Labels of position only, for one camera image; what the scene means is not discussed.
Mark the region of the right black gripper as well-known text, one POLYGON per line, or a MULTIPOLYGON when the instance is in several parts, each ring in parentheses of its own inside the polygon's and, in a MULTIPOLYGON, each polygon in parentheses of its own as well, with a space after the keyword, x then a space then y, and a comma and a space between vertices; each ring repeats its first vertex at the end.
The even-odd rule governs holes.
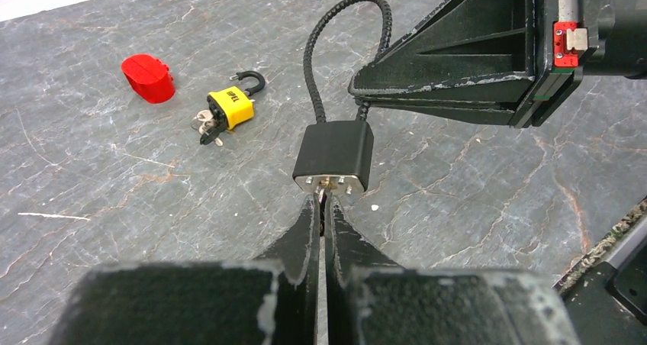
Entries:
POLYGON ((375 108, 538 127, 604 55, 599 22, 614 15, 613 0, 445 0, 349 93, 375 108))

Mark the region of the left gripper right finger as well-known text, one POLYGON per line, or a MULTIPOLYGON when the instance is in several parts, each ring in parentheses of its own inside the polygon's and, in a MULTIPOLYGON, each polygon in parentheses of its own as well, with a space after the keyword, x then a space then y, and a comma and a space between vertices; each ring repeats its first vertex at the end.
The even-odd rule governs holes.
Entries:
POLYGON ((331 344, 577 344, 550 281, 518 269, 411 269, 324 209, 331 344))

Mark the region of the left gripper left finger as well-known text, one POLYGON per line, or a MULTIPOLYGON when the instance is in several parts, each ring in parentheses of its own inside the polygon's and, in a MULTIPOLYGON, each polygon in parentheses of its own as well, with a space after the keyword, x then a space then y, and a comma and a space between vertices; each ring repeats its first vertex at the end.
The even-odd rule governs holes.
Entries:
POLYGON ((320 205, 251 260, 119 263, 73 289, 52 344, 314 344, 320 205))

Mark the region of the yellow black padlock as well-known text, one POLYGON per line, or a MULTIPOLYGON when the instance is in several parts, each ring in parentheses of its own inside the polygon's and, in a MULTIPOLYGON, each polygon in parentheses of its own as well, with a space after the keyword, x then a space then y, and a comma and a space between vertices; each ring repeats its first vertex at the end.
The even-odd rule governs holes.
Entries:
POLYGON ((230 77, 230 81, 242 82, 244 79, 255 79, 256 84, 246 89, 234 85, 217 92, 209 92, 207 95, 207 109, 211 110, 214 116, 220 114, 226 118, 227 129, 225 131, 231 131, 237 125, 254 117, 252 97, 265 88, 264 76, 254 70, 238 72, 230 77))

